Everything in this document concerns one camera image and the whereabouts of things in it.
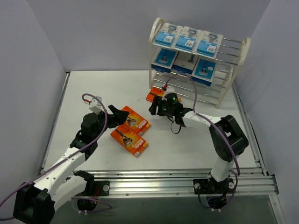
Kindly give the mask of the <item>white Gillette Skinguard razor pack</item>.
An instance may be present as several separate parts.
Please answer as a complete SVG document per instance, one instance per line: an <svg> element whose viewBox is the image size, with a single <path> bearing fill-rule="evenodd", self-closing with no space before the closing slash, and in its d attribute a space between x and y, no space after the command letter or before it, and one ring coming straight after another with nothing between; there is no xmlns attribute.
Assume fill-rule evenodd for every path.
<svg viewBox="0 0 299 224"><path fill-rule="evenodd" d="M220 47L223 35L209 31L203 31L200 42L197 46L196 53L215 58Z"/></svg>

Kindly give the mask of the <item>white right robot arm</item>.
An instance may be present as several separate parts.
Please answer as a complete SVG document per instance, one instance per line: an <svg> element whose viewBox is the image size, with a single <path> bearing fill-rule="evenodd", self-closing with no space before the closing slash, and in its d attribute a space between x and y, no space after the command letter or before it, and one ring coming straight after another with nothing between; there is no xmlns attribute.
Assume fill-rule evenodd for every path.
<svg viewBox="0 0 299 224"><path fill-rule="evenodd" d="M229 178L234 165L237 175L240 174L237 158L248 147L249 141L233 116L200 114L194 107L184 107L174 92L163 97L155 95L149 112L151 115L165 116L180 127L198 130L204 125L208 127L217 154L216 163L210 172L211 178L207 181L210 191L217 193L224 188L224 181Z"/></svg>

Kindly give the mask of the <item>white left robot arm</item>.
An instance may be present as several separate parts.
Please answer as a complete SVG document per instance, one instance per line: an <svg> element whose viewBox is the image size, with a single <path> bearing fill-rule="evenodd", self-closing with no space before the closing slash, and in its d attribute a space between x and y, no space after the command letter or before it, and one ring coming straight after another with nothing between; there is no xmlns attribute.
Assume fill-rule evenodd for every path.
<svg viewBox="0 0 299 224"><path fill-rule="evenodd" d="M76 168L86 162L97 148L97 140L108 128L123 125L129 112L113 105L88 113L63 156L40 178L24 184L16 192L13 217L26 224L49 224L55 212L75 196L96 193L94 177Z"/></svg>

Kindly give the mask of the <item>clear Gillette blister pack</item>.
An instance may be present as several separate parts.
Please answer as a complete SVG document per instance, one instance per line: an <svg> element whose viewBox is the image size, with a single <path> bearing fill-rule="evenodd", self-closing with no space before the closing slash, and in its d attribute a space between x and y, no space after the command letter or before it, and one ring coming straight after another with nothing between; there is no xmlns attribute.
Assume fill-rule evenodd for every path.
<svg viewBox="0 0 299 224"><path fill-rule="evenodd" d="M182 29L182 26L165 23L157 33L154 43L161 46L172 47Z"/></svg>
<svg viewBox="0 0 299 224"><path fill-rule="evenodd" d="M193 52L195 47L199 44L202 35L203 30L184 26L176 40L175 49Z"/></svg>

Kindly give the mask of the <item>grey Harry's box blue razor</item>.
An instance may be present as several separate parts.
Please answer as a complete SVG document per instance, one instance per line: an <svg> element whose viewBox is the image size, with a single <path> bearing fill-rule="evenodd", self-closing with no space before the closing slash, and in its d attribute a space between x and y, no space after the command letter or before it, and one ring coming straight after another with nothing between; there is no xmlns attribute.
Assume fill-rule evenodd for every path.
<svg viewBox="0 0 299 224"><path fill-rule="evenodd" d="M198 61L198 58L198 56L193 54L179 52L172 65L172 69L184 74L191 75Z"/></svg>

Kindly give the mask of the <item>orange Gillette Fusion5 box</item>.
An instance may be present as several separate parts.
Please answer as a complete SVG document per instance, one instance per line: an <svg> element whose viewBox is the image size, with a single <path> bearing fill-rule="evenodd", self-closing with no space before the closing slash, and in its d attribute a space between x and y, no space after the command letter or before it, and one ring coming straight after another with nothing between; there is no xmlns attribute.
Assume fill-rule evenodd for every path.
<svg viewBox="0 0 299 224"><path fill-rule="evenodd" d="M152 87L149 94L146 97L146 100L152 103L154 95L157 95L162 98L163 94L164 94L163 89L159 89L157 87Z"/></svg>
<svg viewBox="0 0 299 224"><path fill-rule="evenodd" d="M148 122L140 114L135 112L133 109L131 109L129 106L124 106L122 108L122 111L129 112L125 125L139 136L142 136L150 128L151 123Z"/></svg>
<svg viewBox="0 0 299 224"><path fill-rule="evenodd" d="M126 125L116 127L110 136L135 157L138 157L148 146L148 142L144 138Z"/></svg>

